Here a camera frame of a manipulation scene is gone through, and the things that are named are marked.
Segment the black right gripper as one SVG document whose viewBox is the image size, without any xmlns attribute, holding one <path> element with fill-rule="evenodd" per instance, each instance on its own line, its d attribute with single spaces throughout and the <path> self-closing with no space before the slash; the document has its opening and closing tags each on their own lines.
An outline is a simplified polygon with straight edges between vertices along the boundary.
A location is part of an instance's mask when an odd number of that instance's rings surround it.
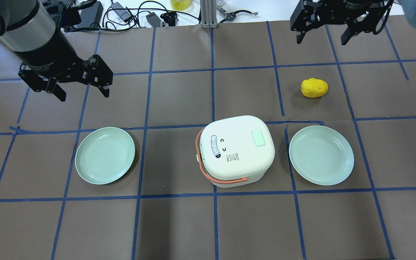
<svg viewBox="0 0 416 260">
<path fill-rule="evenodd" d="M 341 45 L 345 46 L 361 32 L 381 33 L 386 21 L 377 28 L 383 16 L 389 16 L 393 0 L 300 0 L 290 17 L 290 30 L 301 44 L 306 33 L 323 25 L 343 25 Z"/>
</svg>

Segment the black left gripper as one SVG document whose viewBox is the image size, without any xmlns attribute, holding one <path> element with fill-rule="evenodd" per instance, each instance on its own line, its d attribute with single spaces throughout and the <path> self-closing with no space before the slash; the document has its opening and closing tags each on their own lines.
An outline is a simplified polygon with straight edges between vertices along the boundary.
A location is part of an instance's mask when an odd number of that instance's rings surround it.
<svg viewBox="0 0 416 260">
<path fill-rule="evenodd" d="M 55 30 L 49 39 L 32 50 L 13 53 L 22 61 L 18 75 L 29 87 L 46 87 L 61 102 L 66 92 L 60 83 L 79 82 L 97 87 L 108 98 L 113 83 L 113 72 L 99 54 L 81 58 L 64 33 Z"/>
</svg>

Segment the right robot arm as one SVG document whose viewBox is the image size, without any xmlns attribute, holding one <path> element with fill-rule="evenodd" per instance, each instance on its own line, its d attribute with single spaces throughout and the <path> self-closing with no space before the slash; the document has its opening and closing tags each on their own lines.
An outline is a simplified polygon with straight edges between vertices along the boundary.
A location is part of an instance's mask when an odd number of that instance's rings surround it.
<svg viewBox="0 0 416 260">
<path fill-rule="evenodd" d="M 416 0 L 400 0 L 407 22 L 416 28 Z M 324 25 L 347 25 L 341 44 L 360 33 L 380 34 L 385 28 L 393 0 L 301 0 L 290 18 L 290 30 L 302 43 L 307 32 Z"/>
</svg>

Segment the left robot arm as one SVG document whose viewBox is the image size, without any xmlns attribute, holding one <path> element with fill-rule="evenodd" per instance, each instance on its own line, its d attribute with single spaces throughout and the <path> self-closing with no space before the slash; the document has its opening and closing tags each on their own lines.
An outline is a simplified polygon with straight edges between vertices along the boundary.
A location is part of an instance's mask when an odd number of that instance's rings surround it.
<svg viewBox="0 0 416 260">
<path fill-rule="evenodd" d="M 80 4 L 61 0 L 0 0 L 0 41 L 22 62 L 18 76 L 34 92 L 53 94 L 60 101 L 66 92 L 60 83 L 79 82 L 97 87 L 109 97 L 113 72 L 101 56 L 81 59 L 61 31 L 81 22 Z"/>
</svg>

